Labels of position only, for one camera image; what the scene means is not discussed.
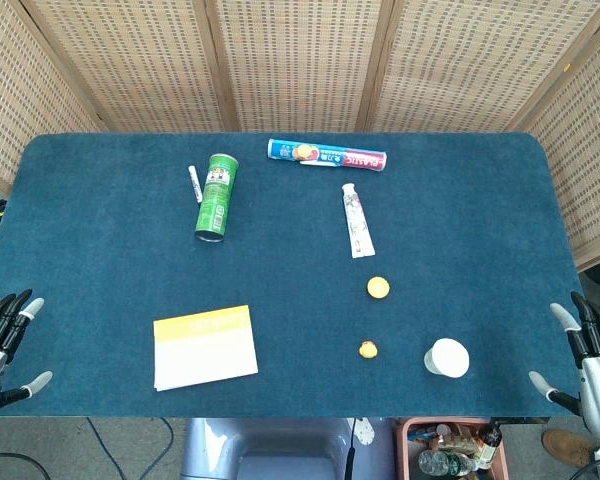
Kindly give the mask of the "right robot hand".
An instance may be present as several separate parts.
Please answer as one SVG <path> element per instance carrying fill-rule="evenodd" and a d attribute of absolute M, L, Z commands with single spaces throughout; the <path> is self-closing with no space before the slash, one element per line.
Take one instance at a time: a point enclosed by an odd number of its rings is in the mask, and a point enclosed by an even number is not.
<path fill-rule="evenodd" d="M 531 371 L 529 378 L 546 400 L 581 417 L 589 432 L 600 441 L 600 307 L 577 292 L 571 293 L 571 299 L 577 316 L 558 303 L 552 303 L 550 311 L 566 333 L 578 374 L 579 396 L 549 385 L 536 371 Z"/>

